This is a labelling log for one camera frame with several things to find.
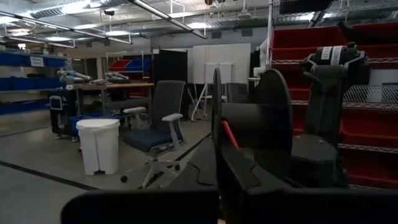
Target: wooden table top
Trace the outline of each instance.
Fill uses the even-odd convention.
[[[74,90],[108,90],[115,88],[134,88],[134,87],[152,87],[153,83],[128,83],[128,84],[109,84],[97,85],[91,83],[73,84]]]

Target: gray office chair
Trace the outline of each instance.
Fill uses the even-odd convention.
[[[179,170],[179,162],[158,161],[157,157],[169,151],[179,150],[180,146],[186,143],[179,120],[182,118],[180,107],[184,86],[185,82],[183,81],[159,81],[151,107],[151,127],[133,130],[124,136],[123,141],[126,144],[153,157],[153,160],[148,161],[145,165],[145,167],[150,167],[150,170],[142,183],[142,188],[146,188],[150,178],[159,171],[178,176],[168,166],[175,166],[175,169]],[[138,107],[126,109],[124,112],[139,114],[145,110],[143,107]],[[121,181],[127,182],[127,176],[122,176]]]
[[[226,101],[228,103],[249,103],[248,86],[245,83],[227,83]]]

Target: concrete floor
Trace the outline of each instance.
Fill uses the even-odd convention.
[[[147,170],[139,169],[120,182],[124,170],[143,166],[150,157],[119,140],[116,174],[85,175],[80,143],[55,139],[48,111],[0,117],[0,223],[59,223],[62,207],[87,190],[138,189]],[[187,144],[159,157],[181,160],[182,169],[195,145],[210,133],[210,122],[181,123]],[[120,139],[128,130],[121,129]],[[148,186],[167,186],[173,177],[162,175]]]

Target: chair caster wheel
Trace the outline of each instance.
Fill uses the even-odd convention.
[[[127,177],[126,177],[126,176],[122,176],[122,177],[120,178],[120,181],[121,181],[122,183],[126,183],[126,182],[127,182]]]

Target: trash can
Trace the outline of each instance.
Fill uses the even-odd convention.
[[[84,119],[76,124],[86,175],[114,174],[118,169],[118,119]]]

